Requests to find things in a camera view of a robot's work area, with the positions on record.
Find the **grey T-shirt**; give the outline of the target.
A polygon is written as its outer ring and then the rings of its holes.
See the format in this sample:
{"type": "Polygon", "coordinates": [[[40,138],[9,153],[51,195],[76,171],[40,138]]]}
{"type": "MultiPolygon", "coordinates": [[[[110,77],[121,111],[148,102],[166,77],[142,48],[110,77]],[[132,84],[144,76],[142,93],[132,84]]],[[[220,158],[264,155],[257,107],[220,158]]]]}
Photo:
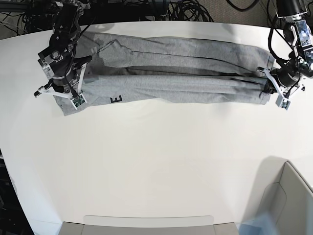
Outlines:
{"type": "Polygon", "coordinates": [[[86,103],[57,97],[64,115],[87,107],[160,98],[173,103],[265,104],[272,55],[259,47],[177,37],[138,38],[88,32],[78,57],[92,56],[83,80],[86,103]]]}

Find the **grey bin right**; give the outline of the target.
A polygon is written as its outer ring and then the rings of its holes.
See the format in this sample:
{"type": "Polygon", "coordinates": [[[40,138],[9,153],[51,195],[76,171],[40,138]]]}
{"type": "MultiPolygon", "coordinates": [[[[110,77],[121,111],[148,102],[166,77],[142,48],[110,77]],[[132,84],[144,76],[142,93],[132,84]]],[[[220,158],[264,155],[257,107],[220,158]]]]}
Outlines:
{"type": "Polygon", "coordinates": [[[265,235],[311,235],[313,233],[313,188],[287,161],[279,181],[269,185],[262,198],[265,235]]]}

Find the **blue translucent object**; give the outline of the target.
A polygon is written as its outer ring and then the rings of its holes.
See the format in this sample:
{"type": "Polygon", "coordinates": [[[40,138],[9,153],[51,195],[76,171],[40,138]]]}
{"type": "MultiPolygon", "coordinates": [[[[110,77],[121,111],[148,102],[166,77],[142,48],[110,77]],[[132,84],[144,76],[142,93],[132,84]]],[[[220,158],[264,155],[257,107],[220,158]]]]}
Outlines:
{"type": "Polygon", "coordinates": [[[256,216],[253,220],[237,224],[240,235],[271,235],[275,231],[268,213],[256,216]]]}

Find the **grey tray bottom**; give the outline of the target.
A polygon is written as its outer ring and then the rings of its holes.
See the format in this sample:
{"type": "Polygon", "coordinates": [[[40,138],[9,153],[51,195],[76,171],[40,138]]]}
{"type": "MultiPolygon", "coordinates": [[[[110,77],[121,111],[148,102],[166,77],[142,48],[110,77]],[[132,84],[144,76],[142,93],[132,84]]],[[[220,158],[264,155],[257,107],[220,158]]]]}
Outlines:
{"type": "Polygon", "coordinates": [[[237,235],[235,223],[214,224],[214,217],[111,217],[86,215],[83,223],[64,222],[60,235],[237,235]]]}

